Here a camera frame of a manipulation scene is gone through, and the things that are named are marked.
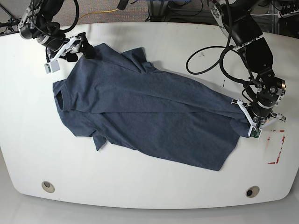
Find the dark blue T-shirt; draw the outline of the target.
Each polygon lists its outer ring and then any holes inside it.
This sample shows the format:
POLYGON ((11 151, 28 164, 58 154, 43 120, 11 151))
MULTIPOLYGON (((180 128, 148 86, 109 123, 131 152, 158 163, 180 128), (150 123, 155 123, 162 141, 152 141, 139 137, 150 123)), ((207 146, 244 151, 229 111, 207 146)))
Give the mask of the dark blue T-shirt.
POLYGON ((142 48, 119 53, 106 44, 81 57, 53 84, 62 123, 91 137, 143 154, 219 171, 249 123, 232 99, 200 82, 161 71, 142 48))

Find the red tape rectangle marking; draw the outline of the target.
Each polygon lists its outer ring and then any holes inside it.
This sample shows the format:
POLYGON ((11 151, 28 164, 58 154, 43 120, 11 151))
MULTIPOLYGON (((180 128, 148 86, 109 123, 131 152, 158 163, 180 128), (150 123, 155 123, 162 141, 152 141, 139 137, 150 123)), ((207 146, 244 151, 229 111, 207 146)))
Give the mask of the red tape rectangle marking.
POLYGON ((278 164, 284 140, 285 130, 270 130, 265 149, 267 164, 278 164))

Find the black tripod stand legs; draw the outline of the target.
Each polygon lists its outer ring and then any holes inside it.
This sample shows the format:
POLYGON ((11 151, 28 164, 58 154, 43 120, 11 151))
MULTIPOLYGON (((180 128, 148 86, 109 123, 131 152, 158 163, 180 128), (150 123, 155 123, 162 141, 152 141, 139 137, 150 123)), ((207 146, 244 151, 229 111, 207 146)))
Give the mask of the black tripod stand legs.
POLYGON ((0 8, 9 17, 7 22, 0 23, 0 36, 19 33, 19 31, 17 30, 17 25, 21 22, 21 18, 16 18, 2 4, 0 5, 0 8))

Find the white power strip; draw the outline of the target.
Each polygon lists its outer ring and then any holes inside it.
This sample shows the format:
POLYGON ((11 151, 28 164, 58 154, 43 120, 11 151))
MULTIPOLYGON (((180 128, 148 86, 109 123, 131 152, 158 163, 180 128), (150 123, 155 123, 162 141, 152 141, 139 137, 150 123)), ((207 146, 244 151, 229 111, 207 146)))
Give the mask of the white power strip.
POLYGON ((278 17, 279 18, 288 18, 288 17, 298 15, 298 14, 299 14, 299 9, 298 8, 287 7, 287 8, 282 8, 279 11, 278 17))

